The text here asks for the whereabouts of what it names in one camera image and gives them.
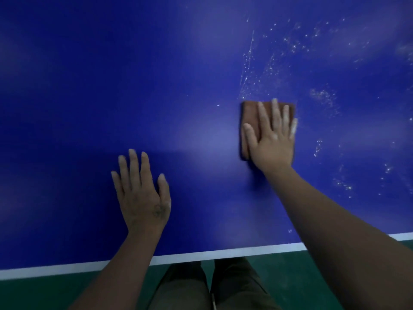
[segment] blue table surface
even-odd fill
[[[110,171],[170,183],[155,255],[300,242],[240,159],[243,100],[297,105],[294,168],[413,231],[412,0],[1,0],[0,269],[109,260]]]

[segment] leg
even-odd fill
[[[163,276],[148,310],[211,310],[201,262],[173,264]]]
[[[215,260],[211,293],[218,310],[280,309],[244,257]]]

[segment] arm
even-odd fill
[[[413,251],[355,217],[291,167],[297,121],[290,129],[273,101],[272,128],[259,105],[263,137],[244,126],[252,160],[283,203],[324,279],[346,309],[410,309]]]
[[[136,306],[142,282],[171,211],[171,198],[164,175],[158,178],[159,195],[152,181],[149,159],[129,150],[130,172],[124,156],[119,157],[121,176],[112,172],[128,236],[115,257],[69,310],[131,310]]]

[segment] white border line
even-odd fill
[[[390,234],[390,237],[402,241],[412,240],[412,233]],[[303,243],[288,243],[250,248],[237,248],[197,253],[181,253],[178,255],[158,255],[152,257],[150,265],[172,264],[180,262],[223,259],[232,257],[247,257],[252,255],[266,255],[269,253],[285,253],[307,250]],[[27,267],[22,269],[0,270],[0,281],[8,279],[24,279],[29,277],[83,273],[102,270],[109,261],[73,263],[64,265],[50,265],[45,267]]]

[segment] tattoo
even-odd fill
[[[155,206],[155,209],[153,210],[152,213],[158,219],[165,218],[166,217],[166,207],[165,207],[165,205],[162,205],[162,204],[158,203]]]

